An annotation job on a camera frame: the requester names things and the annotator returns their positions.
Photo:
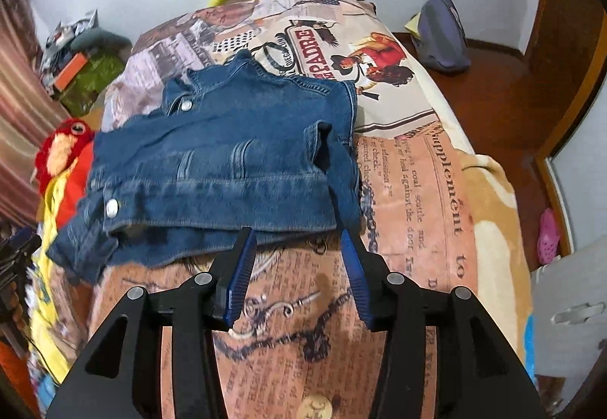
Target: pink slipper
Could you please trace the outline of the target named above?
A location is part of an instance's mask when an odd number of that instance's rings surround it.
[[[539,237],[537,239],[537,258],[543,265],[549,264],[557,255],[558,240],[561,235],[558,231],[554,212],[546,208],[539,218]]]

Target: folded jacket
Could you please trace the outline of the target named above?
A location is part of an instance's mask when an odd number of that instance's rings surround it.
[[[249,51],[167,83],[147,116],[99,133],[87,194],[48,250],[95,282],[229,249],[242,226],[272,243],[357,229],[352,82],[278,77]]]

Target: gray backpack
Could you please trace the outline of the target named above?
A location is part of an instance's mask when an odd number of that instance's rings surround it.
[[[451,0],[429,0],[422,7],[417,26],[420,38],[412,37],[418,60],[441,72],[468,69],[470,58],[464,27]]]

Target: curtain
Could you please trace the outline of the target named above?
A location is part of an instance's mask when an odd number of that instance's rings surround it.
[[[0,217],[15,225],[35,224],[34,156],[69,117],[38,80],[40,56],[28,0],[0,0]]]

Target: orange box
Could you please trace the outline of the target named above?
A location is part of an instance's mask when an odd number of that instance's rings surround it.
[[[70,81],[74,79],[78,74],[78,71],[83,68],[87,61],[88,59],[86,59],[86,56],[84,56],[83,53],[78,53],[72,57],[72,60],[66,64],[66,67],[61,70],[55,79],[55,86],[57,89],[61,91],[65,90],[66,86],[69,85]]]

